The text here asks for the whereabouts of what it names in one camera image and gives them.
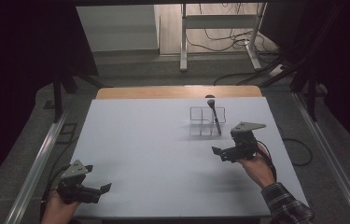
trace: white wall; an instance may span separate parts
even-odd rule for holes
[[[77,7],[91,51],[158,49],[154,6]]]

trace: cable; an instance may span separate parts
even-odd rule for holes
[[[236,15],[239,15],[239,11],[241,10],[241,7],[242,7],[242,11],[243,11],[244,14],[245,14],[245,7],[244,7],[244,5],[238,4],[238,8],[236,9]],[[231,38],[232,31],[233,31],[233,28],[230,30],[230,36],[229,36],[229,38],[230,38],[232,41],[234,41],[234,40],[236,39],[237,36],[236,36],[234,39],[232,39],[232,38]]]
[[[236,41],[236,38],[241,36],[241,35],[248,35],[251,31],[247,31],[245,33],[241,33],[241,34],[238,34],[238,35],[230,35],[230,36],[227,36],[227,37],[220,37],[220,38],[213,38],[213,37],[210,37],[209,34],[207,33],[206,29],[204,29],[205,33],[206,33],[206,36],[208,39],[210,40],[224,40],[224,39],[231,39],[232,41],[235,40]]]
[[[73,145],[73,143],[76,142],[76,140],[78,140],[78,137],[75,137],[75,139],[73,139],[61,152],[61,154],[56,158],[56,161],[53,163],[52,167],[51,167],[51,170],[49,171],[49,179],[51,179],[51,176],[52,176],[52,173],[53,173],[53,169],[55,168],[56,166],[56,163],[58,163],[59,159],[61,158],[61,156],[64,154],[64,152],[70,148],[70,146]]]
[[[296,143],[302,145],[303,147],[305,147],[306,150],[308,151],[308,154],[309,154],[309,160],[308,161],[306,161],[304,163],[294,163],[294,162],[292,162],[291,164],[294,165],[294,166],[306,166],[309,163],[311,163],[313,158],[314,158],[314,153],[312,152],[312,150],[300,140],[297,140],[297,139],[294,139],[294,138],[287,138],[287,137],[285,137],[285,133],[283,132],[283,129],[277,124],[276,124],[276,126],[277,126],[277,129],[279,130],[279,132],[281,134],[283,142],[286,142],[286,141],[296,142]]]
[[[266,72],[266,71],[270,70],[271,68],[277,66],[282,61],[283,61],[282,57],[276,58],[273,62],[271,62],[267,66],[265,66],[262,70],[259,70],[253,77],[246,78],[246,79],[236,83],[236,86],[240,86],[241,84],[245,84],[248,81],[251,81],[253,79],[256,79],[258,77],[261,77],[261,76],[265,75],[264,72]]]
[[[225,75],[223,77],[219,77],[217,78],[214,82],[213,82],[213,86],[216,86],[216,83],[223,79],[223,78],[226,78],[226,77],[234,77],[234,76],[240,76],[240,75],[255,75],[256,73],[253,72],[253,73],[235,73],[235,74],[228,74],[228,75]]]
[[[311,163],[312,162],[312,159],[313,159],[313,157],[314,157],[314,153],[312,152],[312,150],[308,147],[308,146],[306,146],[306,144],[304,144],[302,141],[300,141],[300,140],[297,140],[297,139],[294,139],[294,138],[282,138],[282,140],[285,142],[285,141],[291,141],[291,142],[296,142],[296,143],[299,143],[299,144],[301,144],[303,147],[305,147],[306,148],[306,150],[308,151],[308,153],[309,153],[309,160],[308,161],[306,161],[306,162],[304,162],[304,163],[294,163],[294,162],[292,162],[291,164],[293,164],[293,165],[295,165],[295,166],[306,166],[306,165],[308,165],[309,163]]]
[[[271,152],[270,152],[270,150],[267,148],[267,146],[266,146],[263,142],[261,142],[261,141],[259,141],[259,140],[257,140],[257,142],[258,142],[258,143],[261,143],[261,144],[265,147],[265,149],[266,149],[267,152],[268,152],[268,156],[271,157]]]
[[[191,44],[194,47],[200,47],[200,48],[209,49],[209,50],[217,51],[217,52],[224,51],[226,49],[230,49],[234,45],[234,43],[232,43],[229,47],[224,48],[224,49],[210,49],[208,47],[205,47],[205,46],[202,46],[202,45],[193,44],[191,42],[189,42],[189,44]]]
[[[259,37],[259,38],[262,38],[261,46],[265,50],[265,52],[264,51],[260,51],[260,50],[257,49],[257,46],[255,45],[257,53],[275,54],[275,55],[279,54],[279,52],[271,51],[271,50],[268,50],[268,49],[265,48],[265,37],[263,35],[256,35],[256,36]]]
[[[70,146],[73,145],[73,143],[76,142],[76,140],[78,140],[78,137],[76,137],[75,139],[73,139],[61,152],[61,154],[57,157],[56,161],[53,163],[50,171],[49,171],[49,180],[47,182],[46,188],[43,192],[43,196],[41,197],[41,204],[40,204],[40,221],[42,219],[42,217],[44,216],[45,210],[46,210],[46,205],[47,205],[47,201],[49,198],[49,192],[51,191],[52,188],[52,184],[55,181],[56,177],[63,171],[67,170],[71,164],[67,164],[64,167],[62,167],[61,169],[59,169],[57,172],[55,172],[55,174],[53,175],[53,170],[56,166],[56,164],[58,163],[59,159],[61,158],[61,156],[64,154],[64,152],[70,148]]]

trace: metal frame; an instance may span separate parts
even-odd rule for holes
[[[309,129],[311,130],[312,135],[314,136],[316,142],[318,143],[320,150],[322,151],[322,154],[325,157],[329,168],[331,169],[334,177],[336,178],[338,185],[343,191],[343,195],[345,196],[346,200],[350,205],[349,177],[346,175],[343,167],[341,166],[340,162],[337,160],[337,157],[335,156],[335,153],[331,149],[329,142],[327,141],[326,137],[320,130],[318,123],[313,121],[312,118],[309,116],[308,111],[306,109],[307,107],[306,103],[303,101],[301,93],[293,93],[293,97],[297,102],[297,106],[300,112],[302,113],[303,118],[305,119]]]
[[[245,48],[255,70],[261,65],[256,55],[254,44],[266,3],[262,3],[257,15],[192,15],[187,16],[187,4],[182,5],[180,71],[187,71],[187,39],[188,29],[231,29],[253,28],[250,41],[245,41]]]
[[[69,107],[72,103],[73,96],[69,96],[68,98],[69,99],[66,100],[68,103],[66,104],[62,115],[59,117],[58,121],[52,123],[51,127],[49,128],[46,139],[35,157],[35,161],[30,168],[28,176],[26,176],[26,179],[23,182],[14,204],[12,204],[12,208],[8,213],[5,223],[21,223],[23,214],[25,213],[27,205],[32,198],[38,180],[43,173],[49,159],[49,155],[53,149],[53,146],[55,145],[55,141],[58,138],[59,132],[61,131],[64,121],[69,113]]]

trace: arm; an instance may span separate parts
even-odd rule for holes
[[[41,224],[67,224],[80,204],[79,202],[66,204],[58,192],[53,191],[49,197]]]
[[[260,144],[259,149],[266,152]],[[308,206],[296,200],[281,183],[275,182],[270,168],[260,154],[251,161],[240,159],[238,162],[261,187],[261,194],[271,211],[273,223],[308,223],[314,219],[315,214]]]

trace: plaid sleeve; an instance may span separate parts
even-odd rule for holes
[[[275,183],[261,192],[273,217],[273,223],[308,223],[314,212],[304,203],[296,200],[282,183]]]

